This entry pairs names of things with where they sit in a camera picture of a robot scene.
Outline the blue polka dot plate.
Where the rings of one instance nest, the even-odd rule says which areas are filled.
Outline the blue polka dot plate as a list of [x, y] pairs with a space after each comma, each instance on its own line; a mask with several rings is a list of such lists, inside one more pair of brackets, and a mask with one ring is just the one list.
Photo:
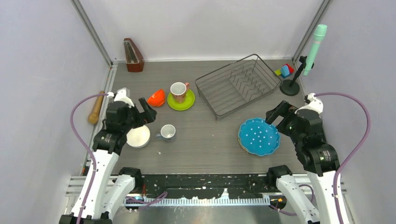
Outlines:
[[238, 132], [249, 154], [271, 155], [280, 146], [281, 137], [278, 130], [262, 118], [247, 119], [240, 125]]

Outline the white ceramic bowl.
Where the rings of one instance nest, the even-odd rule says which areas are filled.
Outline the white ceramic bowl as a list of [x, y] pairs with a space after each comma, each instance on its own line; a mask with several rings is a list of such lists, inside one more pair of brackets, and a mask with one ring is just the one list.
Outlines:
[[133, 148], [145, 147], [150, 141], [150, 129], [144, 125], [127, 133], [127, 144]]

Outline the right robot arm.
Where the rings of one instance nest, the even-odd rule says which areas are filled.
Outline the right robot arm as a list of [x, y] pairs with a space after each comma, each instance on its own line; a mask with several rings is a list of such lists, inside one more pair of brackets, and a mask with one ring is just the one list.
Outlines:
[[304, 100], [306, 105], [300, 108], [283, 100], [266, 112], [265, 122], [272, 124], [282, 117], [276, 129], [290, 137], [297, 159], [310, 180], [316, 204], [307, 198], [286, 165], [268, 169], [267, 187], [283, 193], [302, 224], [347, 224], [340, 177], [336, 175], [339, 158], [335, 148], [325, 140], [320, 117], [324, 104], [313, 93]]

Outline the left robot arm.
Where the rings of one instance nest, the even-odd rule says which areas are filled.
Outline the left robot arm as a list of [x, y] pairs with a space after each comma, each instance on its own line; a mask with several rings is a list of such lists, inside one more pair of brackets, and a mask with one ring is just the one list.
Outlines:
[[129, 97], [127, 88], [109, 92], [107, 96], [113, 98], [113, 102], [107, 106], [103, 126], [94, 136], [91, 148], [83, 145], [91, 157], [83, 188], [71, 213], [60, 217], [61, 224], [111, 224], [127, 194], [142, 190], [143, 178], [138, 168], [122, 168], [110, 190], [107, 186], [127, 143], [127, 133], [154, 122], [157, 112], [145, 98], [139, 99], [143, 108], [140, 112]]

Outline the wire dish rack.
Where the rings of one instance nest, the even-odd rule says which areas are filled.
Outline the wire dish rack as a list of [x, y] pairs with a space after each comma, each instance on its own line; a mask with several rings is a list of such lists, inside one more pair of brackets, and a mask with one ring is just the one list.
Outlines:
[[195, 80], [215, 120], [274, 93], [282, 79], [257, 54], [248, 55]]

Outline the pink mug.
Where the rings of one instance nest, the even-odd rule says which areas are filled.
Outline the pink mug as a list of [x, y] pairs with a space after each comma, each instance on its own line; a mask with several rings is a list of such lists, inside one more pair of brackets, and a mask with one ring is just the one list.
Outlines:
[[170, 92], [175, 101], [181, 104], [185, 101], [186, 93], [189, 89], [189, 83], [176, 82], [171, 85]]

